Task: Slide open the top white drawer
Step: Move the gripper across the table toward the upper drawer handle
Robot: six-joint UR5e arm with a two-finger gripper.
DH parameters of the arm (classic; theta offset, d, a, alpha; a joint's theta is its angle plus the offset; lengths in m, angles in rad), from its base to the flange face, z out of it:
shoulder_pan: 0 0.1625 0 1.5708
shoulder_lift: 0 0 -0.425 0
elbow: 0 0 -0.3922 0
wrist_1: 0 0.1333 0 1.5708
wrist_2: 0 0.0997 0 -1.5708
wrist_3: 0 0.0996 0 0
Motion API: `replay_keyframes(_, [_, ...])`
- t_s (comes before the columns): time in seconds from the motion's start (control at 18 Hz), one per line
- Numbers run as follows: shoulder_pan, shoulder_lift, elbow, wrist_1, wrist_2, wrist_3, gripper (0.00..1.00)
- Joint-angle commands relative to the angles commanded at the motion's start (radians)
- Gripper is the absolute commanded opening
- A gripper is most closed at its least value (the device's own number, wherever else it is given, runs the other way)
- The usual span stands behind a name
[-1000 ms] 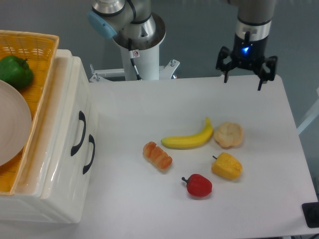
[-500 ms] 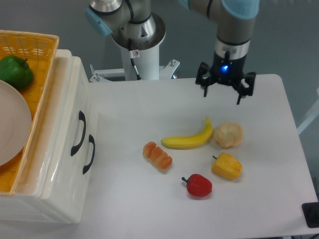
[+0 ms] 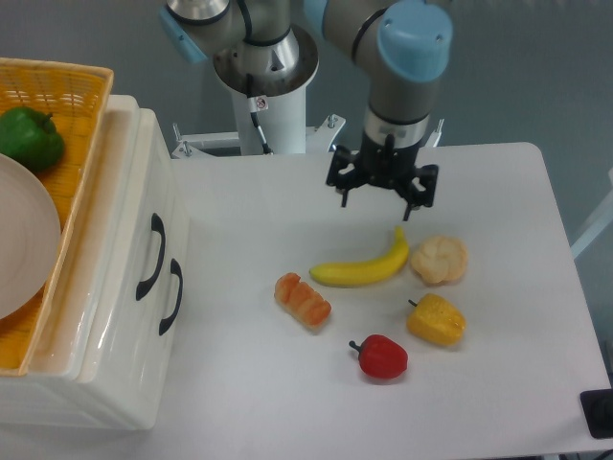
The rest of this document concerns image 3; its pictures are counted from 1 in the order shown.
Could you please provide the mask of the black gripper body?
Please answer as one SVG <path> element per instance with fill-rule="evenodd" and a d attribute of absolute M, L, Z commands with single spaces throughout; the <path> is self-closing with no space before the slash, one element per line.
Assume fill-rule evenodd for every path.
<path fill-rule="evenodd" d="M 374 141 L 362 134 L 357 159 L 353 163 L 352 187 L 370 185 L 387 190 L 408 191 L 415 177 L 415 162 L 420 143 L 398 147 L 393 134 Z"/>

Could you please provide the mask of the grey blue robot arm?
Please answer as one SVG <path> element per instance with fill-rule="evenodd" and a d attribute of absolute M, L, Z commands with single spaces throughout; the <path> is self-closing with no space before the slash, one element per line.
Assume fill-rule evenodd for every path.
<path fill-rule="evenodd" d="M 424 1 L 307 1 L 303 28 L 286 1 L 168 1 L 159 17 L 190 62 L 210 60 L 230 93 L 244 155 L 332 154 L 326 182 L 342 196 L 370 185 L 396 192 L 408 210 L 432 205 L 439 169 L 416 162 L 453 37 L 448 14 Z M 307 86 L 317 39 L 370 80 L 360 146 L 335 144 L 341 123 L 308 128 Z"/>

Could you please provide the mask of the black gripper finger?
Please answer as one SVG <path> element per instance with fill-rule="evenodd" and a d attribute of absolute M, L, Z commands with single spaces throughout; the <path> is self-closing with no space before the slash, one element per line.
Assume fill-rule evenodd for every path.
<path fill-rule="evenodd" d="M 341 195 L 341 206 L 346 207 L 349 192 L 363 186 L 361 153 L 337 146 L 330 161 L 326 184 Z"/>
<path fill-rule="evenodd" d="M 438 165 L 414 166 L 407 175 L 396 180 L 396 192 L 406 201 L 403 221 L 407 221 L 414 210 L 433 206 L 438 174 Z"/>

